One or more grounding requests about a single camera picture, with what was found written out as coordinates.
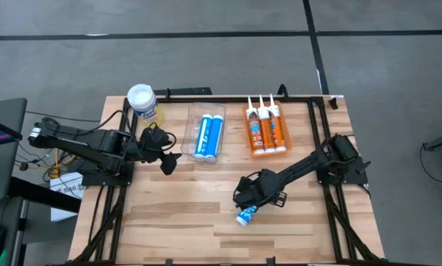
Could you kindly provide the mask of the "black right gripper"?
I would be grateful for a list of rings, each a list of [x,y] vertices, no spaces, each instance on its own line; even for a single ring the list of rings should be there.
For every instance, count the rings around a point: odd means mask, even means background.
[[[280,174],[268,169],[242,176],[233,192],[236,207],[258,211],[266,204],[280,206]]]

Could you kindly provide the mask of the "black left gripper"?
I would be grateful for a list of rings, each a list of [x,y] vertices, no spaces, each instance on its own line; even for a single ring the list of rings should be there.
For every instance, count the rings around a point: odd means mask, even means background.
[[[140,161],[153,163],[164,155],[164,151],[171,145],[169,134],[159,126],[146,127],[140,136],[138,142]],[[182,156],[181,153],[169,152],[165,154],[164,161],[160,169],[165,175],[171,175],[176,168],[177,160]]]

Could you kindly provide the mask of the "blue silicone caulk tube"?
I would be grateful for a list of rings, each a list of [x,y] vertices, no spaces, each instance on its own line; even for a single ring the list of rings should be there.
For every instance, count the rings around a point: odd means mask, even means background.
[[[205,114],[202,116],[197,143],[194,150],[195,157],[204,157],[206,155],[212,120],[213,117],[211,115]]]
[[[223,126],[223,118],[221,115],[215,115],[211,124],[211,131],[208,137],[208,145],[206,148],[206,157],[216,157],[218,146],[220,143],[220,136]]]
[[[248,223],[252,220],[252,217],[257,212],[258,208],[256,206],[247,207],[241,210],[236,217],[236,221],[242,225],[247,226]]]

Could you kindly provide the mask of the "orange Gorilla sealant tube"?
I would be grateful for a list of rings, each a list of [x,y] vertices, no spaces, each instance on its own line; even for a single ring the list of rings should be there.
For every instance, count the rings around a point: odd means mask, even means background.
[[[266,153],[275,152],[276,147],[273,141],[270,114],[268,107],[264,105],[261,95],[259,95],[259,108],[257,109],[257,111],[259,115],[259,124],[262,133],[264,150]]]
[[[285,151],[286,144],[282,130],[280,110],[279,106],[275,104],[273,95],[270,95],[270,106],[268,107],[268,110],[271,119],[271,129],[273,133],[273,141],[276,151]]]
[[[254,154],[264,154],[264,144],[262,140],[261,127],[259,123],[259,115],[254,108],[251,98],[248,97],[248,108],[246,109],[246,118],[248,122],[248,136]]]

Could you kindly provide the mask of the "Lysol wipes canister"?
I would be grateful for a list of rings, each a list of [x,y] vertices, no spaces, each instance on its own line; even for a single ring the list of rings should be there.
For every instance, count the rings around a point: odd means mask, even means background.
[[[146,124],[163,123],[163,111],[150,85],[140,83],[131,87],[127,100],[137,117]]]

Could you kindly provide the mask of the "clear plastic tray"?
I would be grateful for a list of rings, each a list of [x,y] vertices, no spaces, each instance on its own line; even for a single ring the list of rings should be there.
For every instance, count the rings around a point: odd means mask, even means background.
[[[181,146],[182,153],[186,155],[188,159],[204,163],[216,163],[218,161],[218,157],[220,156],[222,149],[222,139],[225,126],[225,111],[225,107],[217,103],[192,103],[188,106],[188,120],[186,123],[183,144]],[[215,115],[221,115],[224,120],[216,157],[194,156],[194,150],[200,130],[200,121],[202,119],[202,116],[205,114],[211,115],[212,117],[214,117]]]

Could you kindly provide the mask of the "orange plastic tray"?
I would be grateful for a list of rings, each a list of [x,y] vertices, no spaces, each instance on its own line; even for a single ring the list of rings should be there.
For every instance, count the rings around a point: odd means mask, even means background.
[[[245,126],[245,133],[246,133],[246,137],[248,140],[248,149],[249,149],[250,156],[252,158],[272,157],[272,156],[275,156],[278,154],[287,154],[292,149],[292,141],[291,141],[290,133],[288,131],[288,125],[287,125],[287,122],[285,119],[285,112],[284,112],[283,106],[278,100],[275,100],[275,104],[279,106],[279,110],[280,110],[281,121],[282,121],[282,130],[283,130],[283,135],[285,138],[286,150],[285,151],[275,151],[275,152],[270,152],[270,153],[265,152],[264,154],[254,154],[252,152],[252,148],[251,148],[251,144],[250,144],[250,140],[249,140],[249,136],[248,136],[248,122],[247,122],[247,118],[246,118],[246,109],[248,108],[248,105],[244,105],[242,108],[243,123]]]

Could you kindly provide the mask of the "white paper sheet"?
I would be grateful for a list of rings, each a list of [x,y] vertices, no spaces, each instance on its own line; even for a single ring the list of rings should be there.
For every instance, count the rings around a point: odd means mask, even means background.
[[[83,175],[78,172],[64,174],[58,178],[50,180],[50,189],[76,199],[82,199],[84,196],[84,187],[82,186]],[[50,209],[50,221],[60,222],[65,219],[76,216],[78,213],[64,211],[57,208]]]

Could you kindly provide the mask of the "black desk leg bar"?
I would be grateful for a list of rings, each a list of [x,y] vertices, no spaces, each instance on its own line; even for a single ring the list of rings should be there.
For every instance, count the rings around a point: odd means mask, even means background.
[[[49,188],[27,182],[17,177],[11,177],[10,179],[8,196],[22,197],[30,202],[37,202],[73,213],[78,213],[81,207],[81,200],[78,198],[52,191]]]

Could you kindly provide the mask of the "black computer monitor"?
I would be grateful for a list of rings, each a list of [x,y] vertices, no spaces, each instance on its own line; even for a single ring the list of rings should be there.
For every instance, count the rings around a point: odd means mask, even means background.
[[[0,200],[7,196],[16,158],[27,100],[0,100]]]

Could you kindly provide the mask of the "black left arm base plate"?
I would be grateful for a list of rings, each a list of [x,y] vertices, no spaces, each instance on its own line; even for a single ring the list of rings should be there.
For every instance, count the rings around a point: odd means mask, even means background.
[[[83,186],[127,186],[132,184],[134,163],[126,163],[121,166],[118,173],[110,173],[92,166],[89,169],[78,170],[83,175]]]

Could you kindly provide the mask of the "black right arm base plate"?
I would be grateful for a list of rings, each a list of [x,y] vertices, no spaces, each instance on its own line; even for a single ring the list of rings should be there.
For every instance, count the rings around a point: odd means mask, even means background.
[[[364,185],[368,183],[365,170],[370,164],[370,161],[364,162],[361,157],[354,157],[345,162],[333,161],[327,163],[325,166],[320,166],[316,173],[318,181],[322,184]]]

